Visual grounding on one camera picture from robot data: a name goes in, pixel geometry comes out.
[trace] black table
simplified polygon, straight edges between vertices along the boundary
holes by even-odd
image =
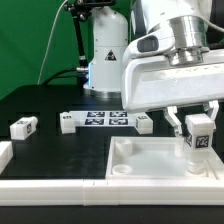
[[[74,86],[24,86],[0,101],[0,141],[10,140],[9,126],[25,116],[38,118],[37,131],[25,141],[13,141],[14,157],[1,174],[13,179],[102,179],[105,177],[111,136],[139,136],[135,128],[79,127],[62,135],[59,113],[65,111],[122,110],[121,100],[84,96]],[[200,106],[180,109],[202,113]],[[150,112],[152,135],[173,136],[173,128],[161,111]],[[223,105],[217,116],[213,147],[223,158]],[[1,207],[1,223],[221,223],[222,206],[55,206]]]

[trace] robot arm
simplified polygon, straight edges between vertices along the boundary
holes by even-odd
[[[127,48],[124,65],[127,66],[132,59],[158,54],[168,55],[171,65],[201,62],[201,52],[208,51],[208,48],[205,26],[201,19],[204,16],[200,8],[208,18],[210,12],[207,8],[211,6],[211,2],[206,0],[202,4],[197,0],[137,1],[131,17],[138,39]]]

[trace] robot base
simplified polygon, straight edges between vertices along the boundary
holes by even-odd
[[[114,91],[114,92],[108,92],[108,91],[98,91],[95,89],[92,89],[89,85],[84,85],[84,94],[94,97],[100,97],[104,99],[113,99],[113,98],[121,98],[121,92],[120,91]]]

